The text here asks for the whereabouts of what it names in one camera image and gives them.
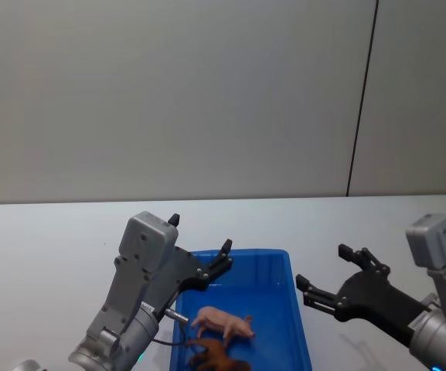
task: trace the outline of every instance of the blue container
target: blue container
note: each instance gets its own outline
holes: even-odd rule
[[[194,253],[209,263],[217,251]],[[216,279],[206,291],[189,290],[176,301],[176,311],[192,321],[206,305],[217,307],[241,318],[251,315],[255,337],[233,338],[228,355],[249,362],[255,371],[310,371],[307,343],[298,310],[290,258],[283,250],[232,250],[233,266]],[[221,334],[207,330],[203,337]],[[195,338],[196,329],[187,328],[187,337]],[[182,334],[175,325],[173,342]],[[174,346],[169,371],[189,371],[191,348]]]

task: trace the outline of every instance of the white wall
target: white wall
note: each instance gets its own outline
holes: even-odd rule
[[[446,193],[446,1],[381,0],[351,195]]]
[[[0,203],[344,195],[373,0],[0,0]]]

